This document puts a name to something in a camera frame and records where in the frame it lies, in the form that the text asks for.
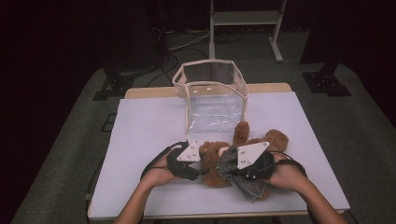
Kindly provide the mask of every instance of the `person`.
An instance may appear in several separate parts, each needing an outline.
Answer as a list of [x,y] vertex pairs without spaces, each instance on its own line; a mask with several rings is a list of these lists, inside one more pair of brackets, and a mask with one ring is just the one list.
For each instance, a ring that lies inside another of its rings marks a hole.
[[[273,154],[275,161],[286,159],[284,155],[279,153]],[[167,154],[154,163],[154,169],[149,169],[146,172],[113,223],[138,223],[143,215],[151,191],[179,178],[165,169],[167,165],[166,156]],[[318,223],[347,224],[347,221],[335,211],[318,188],[294,165],[283,164],[276,166],[271,178],[263,181],[277,188],[297,192],[311,209],[312,215]]]

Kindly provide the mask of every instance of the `transparent container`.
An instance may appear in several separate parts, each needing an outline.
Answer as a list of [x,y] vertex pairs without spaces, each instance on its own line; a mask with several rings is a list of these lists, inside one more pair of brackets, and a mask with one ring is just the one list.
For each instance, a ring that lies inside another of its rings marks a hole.
[[247,120],[248,87],[232,61],[183,63],[172,81],[186,99],[186,133],[233,132]]

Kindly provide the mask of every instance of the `teddy bear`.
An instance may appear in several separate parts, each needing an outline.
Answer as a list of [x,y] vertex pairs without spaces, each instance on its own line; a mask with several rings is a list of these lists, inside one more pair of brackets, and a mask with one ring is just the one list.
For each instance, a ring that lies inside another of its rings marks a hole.
[[[266,150],[284,152],[289,142],[289,138],[285,134],[275,129],[268,131],[262,138],[248,139],[248,137],[248,122],[241,121],[235,126],[231,145],[226,142],[204,142],[204,144],[199,147],[201,168],[210,170],[207,174],[203,175],[203,182],[205,185],[212,188],[221,188],[231,184],[229,180],[223,179],[216,169],[222,152],[231,146],[241,147],[260,142],[269,142],[270,145]],[[267,198],[269,193],[269,189],[265,188],[260,200]]]

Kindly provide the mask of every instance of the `white table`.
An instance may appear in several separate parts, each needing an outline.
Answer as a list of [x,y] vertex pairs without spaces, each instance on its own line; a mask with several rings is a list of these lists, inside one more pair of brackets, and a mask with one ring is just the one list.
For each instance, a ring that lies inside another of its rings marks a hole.
[[[270,129],[285,133],[290,139],[286,152],[305,167],[310,179],[335,209],[339,212],[348,209],[344,192],[290,86],[277,83],[248,87],[250,137],[261,137]],[[129,99],[120,101],[89,218],[116,217],[132,194],[144,167],[175,142],[186,139],[232,142],[232,133],[184,134],[185,102],[173,95],[170,88],[133,89],[126,94]],[[298,194],[281,189],[271,191],[265,201],[249,203],[233,187],[212,189],[203,185],[201,178],[192,182],[176,180],[151,192],[145,218],[306,214],[306,205]]]

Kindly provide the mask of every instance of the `floor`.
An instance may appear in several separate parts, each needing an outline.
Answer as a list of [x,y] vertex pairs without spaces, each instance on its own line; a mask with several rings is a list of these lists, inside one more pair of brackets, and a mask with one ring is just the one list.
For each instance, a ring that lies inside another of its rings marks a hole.
[[[284,58],[277,63],[268,43],[271,33],[226,35],[216,45],[217,58],[232,60],[247,83],[287,82],[296,92],[318,141],[337,176],[351,212],[359,223],[394,223],[396,220],[396,132],[361,85],[359,77],[340,64],[335,75],[351,96],[329,97],[312,93],[302,72],[318,71],[321,64],[299,64],[308,32],[281,32],[278,45]],[[169,34],[177,47],[197,38]],[[207,42],[166,57],[163,71],[172,77],[184,62],[205,59]],[[170,86],[161,69],[137,77],[134,88]],[[109,114],[117,113],[121,96],[93,101],[106,82],[103,69],[92,75],[55,141],[33,186],[12,223],[88,223],[86,200],[94,191],[96,171],[106,155],[111,133],[102,128]],[[355,223],[349,213],[344,216]],[[310,223],[307,216],[281,217],[282,223]],[[164,220],[163,223],[212,223],[212,219]],[[272,223],[269,217],[225,218],[225,223]],[[91,223],[111,223],[111,220]]]

